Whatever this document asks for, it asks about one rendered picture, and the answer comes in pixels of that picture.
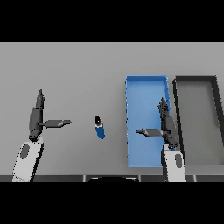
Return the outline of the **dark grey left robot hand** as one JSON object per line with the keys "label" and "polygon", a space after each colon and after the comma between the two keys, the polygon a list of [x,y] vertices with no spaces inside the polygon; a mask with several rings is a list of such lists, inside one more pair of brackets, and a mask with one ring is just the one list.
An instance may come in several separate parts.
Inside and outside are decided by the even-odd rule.
{"label": "dark grey left robot hand", "polygon": [[44,104],[45,97],[42,90],[38,91],[38,96],[35,106],[31,110],[29,120],[29,140],[37,142],[39,136],[42,134],[43,128],[62,128],[68,124],[71,124],[71,120],[44,120]]}

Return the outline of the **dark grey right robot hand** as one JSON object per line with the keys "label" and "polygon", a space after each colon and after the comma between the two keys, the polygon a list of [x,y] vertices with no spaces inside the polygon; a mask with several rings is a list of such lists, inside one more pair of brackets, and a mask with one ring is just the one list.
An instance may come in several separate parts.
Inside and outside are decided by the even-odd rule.
{"label": "dark grey right robot hand", "polygon": [[168,148],[174,149],[179,145],[178,132],[173,118],[169,113],[169,107],[164,97],[161,98],[157,107],[161,120],[161,128],[137,129],[136,133],[142,134],[145,137],[162,137],[164,142],[168,144]]}

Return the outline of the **blue bin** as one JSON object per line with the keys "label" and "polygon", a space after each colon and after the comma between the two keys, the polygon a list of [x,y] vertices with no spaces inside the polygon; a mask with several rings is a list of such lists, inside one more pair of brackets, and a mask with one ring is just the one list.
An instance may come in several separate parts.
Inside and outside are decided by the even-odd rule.
{"label": "blue bin", "polygon": [[137,134],[140,129],[161,129],[158,110],[161,98],[165,98],[172,113],[170,88],[167,75],[127,75],[126,134],[129,168],[161,168],[161,136]]}

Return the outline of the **dark grey bin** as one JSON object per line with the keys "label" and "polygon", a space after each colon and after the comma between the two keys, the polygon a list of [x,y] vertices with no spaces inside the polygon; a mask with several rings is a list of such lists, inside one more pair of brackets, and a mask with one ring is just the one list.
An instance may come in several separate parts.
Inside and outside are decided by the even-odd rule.
{"label": "dark grey bin", "polygon": [[217,77],[176,76],[172,84],[185,164],[224,165],[224,113]]}

